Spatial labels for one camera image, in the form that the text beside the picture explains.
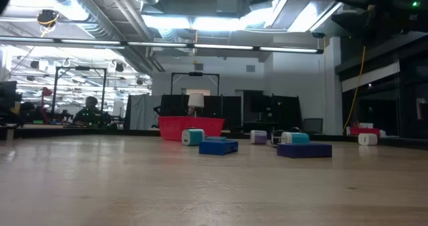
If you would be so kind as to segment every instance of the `chair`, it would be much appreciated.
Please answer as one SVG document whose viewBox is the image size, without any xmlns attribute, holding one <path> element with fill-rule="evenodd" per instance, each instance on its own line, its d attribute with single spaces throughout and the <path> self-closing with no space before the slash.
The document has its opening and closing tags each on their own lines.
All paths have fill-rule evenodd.
<svg viewBox="0 0 428 226">
<path fill-rule="evenodd" d="M 302 131 L 307 134 L 322 134 L 322 118 L 303 119 Z"/>
</svg>

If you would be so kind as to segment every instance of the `lamp shade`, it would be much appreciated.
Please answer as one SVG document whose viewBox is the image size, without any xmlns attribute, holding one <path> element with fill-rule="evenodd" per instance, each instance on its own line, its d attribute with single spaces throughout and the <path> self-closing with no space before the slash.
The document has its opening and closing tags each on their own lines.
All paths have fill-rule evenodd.
<svg viewBox="0 0 428 226">
<path fill-rule="evenodd" d="M 203 94 L 202 93 L 192 93 L 189 96 L 189 103 L 188 106 L 194 106 L 194 107 L 203 107 Z"/>
</svg>

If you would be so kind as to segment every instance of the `red container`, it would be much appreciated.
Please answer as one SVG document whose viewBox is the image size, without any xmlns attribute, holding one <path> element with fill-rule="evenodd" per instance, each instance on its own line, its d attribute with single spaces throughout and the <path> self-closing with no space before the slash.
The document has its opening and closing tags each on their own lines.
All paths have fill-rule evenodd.
<svg viewBox="0 0 428 226">
<path fill-rule="evenodd" d="M 181 141 L 181 133 L 188 128 L 203 129 L 205 136 L 220 136 L 225 120 L 191 116 L 159 116 L 160 135 L 164 140 Z"/>
<path fill-rule="evenodd" d="M 381 130 L 377 128 L 349 128 L 349 135 L 359 135 L 361 133 L 373 133 L 376 134 L 378 137 L 381 137 Z"/>
</svg>

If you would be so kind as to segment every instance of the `wall vent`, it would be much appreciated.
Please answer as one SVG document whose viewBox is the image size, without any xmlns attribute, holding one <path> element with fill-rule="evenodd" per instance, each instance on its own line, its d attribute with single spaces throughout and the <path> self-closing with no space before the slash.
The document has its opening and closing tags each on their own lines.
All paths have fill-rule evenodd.
<svg viewBox="0 0 428 226">
<path fill-rule="evenodd" d="M 195 71 L 203 71 L 203 64 L 202 63 L 195 63 Z"/>
<path fill-rule="evenodd" d="M 255 72 L 255 65 L 247 65 L 247 72 Z"/>
</svg>

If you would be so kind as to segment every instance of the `red bin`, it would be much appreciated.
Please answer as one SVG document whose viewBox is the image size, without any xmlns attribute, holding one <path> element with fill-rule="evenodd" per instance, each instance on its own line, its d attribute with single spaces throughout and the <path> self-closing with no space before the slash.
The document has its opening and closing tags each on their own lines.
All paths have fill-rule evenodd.
<svg viewBox="0 0 428 226">
<path fill-rule="evenodd" d="M 164 140 L 181 141 L 181 133 L 188 128 L 198 128 L 205 136 L 220 136 L 225 120 L 191 116 L 159 116 L 160 135 Z"/>
</svg>

